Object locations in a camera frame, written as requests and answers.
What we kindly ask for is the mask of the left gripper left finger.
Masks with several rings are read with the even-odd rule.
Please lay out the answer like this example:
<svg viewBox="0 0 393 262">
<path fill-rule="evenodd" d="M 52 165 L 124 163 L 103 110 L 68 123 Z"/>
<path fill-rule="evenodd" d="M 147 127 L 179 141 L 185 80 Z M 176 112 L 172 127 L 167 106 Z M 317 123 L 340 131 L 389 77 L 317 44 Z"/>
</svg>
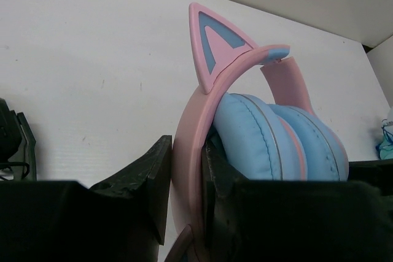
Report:
<svg viewBox="0 0 393 262">
<path fill-rule="evenodd" d="M 87 188 L 1 183 L 2 261 L 157 261 L 164 244 L 172 138 Z"/>
</svg>

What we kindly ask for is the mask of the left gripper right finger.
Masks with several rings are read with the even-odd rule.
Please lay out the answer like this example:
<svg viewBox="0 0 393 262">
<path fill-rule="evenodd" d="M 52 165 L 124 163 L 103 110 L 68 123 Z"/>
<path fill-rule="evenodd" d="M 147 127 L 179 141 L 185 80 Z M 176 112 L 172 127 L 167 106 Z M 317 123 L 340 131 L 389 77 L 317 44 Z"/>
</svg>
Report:
<svg viewBox="0 0 393 262">
<path fill-rule="evenodd" d="M 203 246 L 211 261 L 391 261 L 392 161 L 346 182 L 249 180 L 202 149 Z"/>
</svg>

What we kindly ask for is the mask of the pink blue cat-ear headphones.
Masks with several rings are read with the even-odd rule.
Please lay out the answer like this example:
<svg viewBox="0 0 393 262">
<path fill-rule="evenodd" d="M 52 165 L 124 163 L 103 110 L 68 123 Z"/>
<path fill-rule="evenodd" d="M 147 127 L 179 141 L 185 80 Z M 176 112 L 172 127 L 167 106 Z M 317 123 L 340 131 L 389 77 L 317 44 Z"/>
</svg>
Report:
<svg viewBox="0 0 393 262">
<path fill-rule="evenodd" d="M 171 197 L 179 235 L 168 257 L 209 261 L 202 184 L 208 139 L 251 180 L 345 181 L 349 161 L 337 135 L 317 118 L 289 46 L 260 47 L 195 2 L 189 27 L 198 87 L 174 138 Z"/>
</svg>

